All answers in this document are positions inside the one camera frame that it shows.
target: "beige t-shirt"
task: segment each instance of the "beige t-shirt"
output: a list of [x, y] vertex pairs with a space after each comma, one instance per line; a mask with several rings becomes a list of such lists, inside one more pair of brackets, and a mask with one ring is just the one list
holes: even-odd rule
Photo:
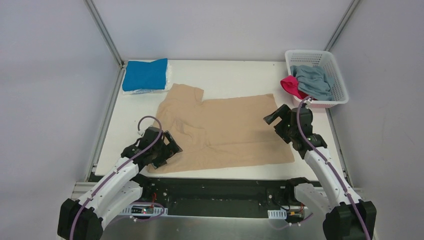
[[156, 117], [182, 152], [150, 173], [294, 162], [290, 146], [263, 118], [277, 109], [272, 94], [202, 101], [203, 90], [174, 84]]

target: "metal surface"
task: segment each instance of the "metal surface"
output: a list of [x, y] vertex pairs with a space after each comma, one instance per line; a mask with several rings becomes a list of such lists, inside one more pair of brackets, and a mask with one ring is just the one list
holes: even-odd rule
[[115, 103], [117, 101], [119, 89], [121, 87], [121, 83], [122, 83], [122, 80], [124, 78], [124, 72], [125, 72], [124, 68], [121, 68], [119, 70], [118, 77], [116, 78], [115, 86], [113, 87], [112, 93], [110, 95], [109, 102], [107, 103], [106, 115], [104, 116], [104, 119], [103, 119], [103, 121], [101, 122], [101, 125], [100, 125], [100, 129], [98, 131], [98, 137], [97, 137], [98, 140], [97, 140], [97, 143], [94, 147], [94, 151], [91, 154], [88, 169], [85, 171], [84, 179], [86, 181], [88, 181], [90, 174], [93, 171], [93, 168], [96, 167], [95, 165], [97, 164], [99, 157], [100, 157], [100, 153], [102, 152], [102, 147], [103, 147], [103, 143], [105, 141], [106, 132], [108, 131], [109, 123], [111, 121], [112, 113], [114, 111]]
[[349, 20], [351, 19], [351, 16], [354, 14], [355, 10], [358, 8], [361, 2], [362, 0], [352, 0], [343, 17], [341, 18], [340, 22], [338, 23], [335, 31], [333, 32], [330, 40], [325, 46], [324, 51], [331, 51], [331, 49], [334, 47], [337, 40], [339, 39], [340, 35], [342, 34], [343, 30], [345, 29], [346, 25], [348, 24]]
[[164, 216], [133, 222], [118, 216], [103, 232], [102, 240], [324, 240], [322, 222], [313, 217], [275, 230], [288, 223], [281, 219]]
[[124, 61], [121, 58], [121, 55], [118, 52], [117, 47], [114, 44], [114, 41], [112, 40], [111, 36], [109, 35], [108, 30], [106, 29], [105, 23], [103, 23], [102, 17], [100, 17], [99, 11], [96, 8], [96, 5], [94, 4], [93, 0], [84, 0], [85, 5], [87, 6], [89, 12], [91, 13], [91, 16], [94, 19], [95, 24], [97, 25], [98, 29], [100, 30], [101, 35], [103, 36], [104, 41], [106, 42], [107, 46], [110, 49], [110, 52], [112, 53], [113, 57], [115, 58], [117, 64], [122, 67], [124, 64]]

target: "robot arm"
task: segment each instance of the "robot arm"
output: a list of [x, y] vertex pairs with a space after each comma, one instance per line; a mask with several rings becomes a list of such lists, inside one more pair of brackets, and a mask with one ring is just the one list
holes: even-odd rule
[[146, 129], [143, 137], [123, 150], [110, 172], [90, 191], [76, 201], [68, 198], [62, 204], [57, 234], [66, 240], [99, 240], [111, 220], [142, 197], [145, 178], [137, 177], [139, 172], [148, 164], [163, 166], [181, 151], [169, 132], [156, 127]]
[[362, 201], [333, 167], [326, 142], [319, 134], [313, 133], [312, 111], [305, 107], [290, 109], [284, 104], [263, 119], [270, 125], [277, 118], [281, 121], [274, 126], [275, 132], [286, 143], [292, 142], [293, 148], [312, 168], [326, 193], [326, 196], [318, 193], [306, 178], [293, 178], [287, 181], [284, 200], [308, 206], [314, 216], [323, 221], [327, 240], [363, 240], [368, 236], [372, 239], [376, 208], [371, 201]]

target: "pink cloth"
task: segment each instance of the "pink cloth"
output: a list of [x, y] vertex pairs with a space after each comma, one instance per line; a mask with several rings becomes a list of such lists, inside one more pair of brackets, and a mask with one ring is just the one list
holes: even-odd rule
[[280, 81], [281, 87], [291, 95], [295, 95], [299, 99], [304, 99], [308, 95], [298, 89], [299, 82], [298, 80], [290, 75]]

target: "gray cloth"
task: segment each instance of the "gray cloth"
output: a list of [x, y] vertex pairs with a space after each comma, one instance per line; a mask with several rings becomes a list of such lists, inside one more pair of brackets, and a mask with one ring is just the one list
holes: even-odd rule
[[324, 68], [320, 66], [290, 66], [291, 74], [296, 77], [299, 85], [298, 90], [311, 95], [319, 101], [332, 101], [330, 92], [334, 86], [334, 78], [328, 76]]

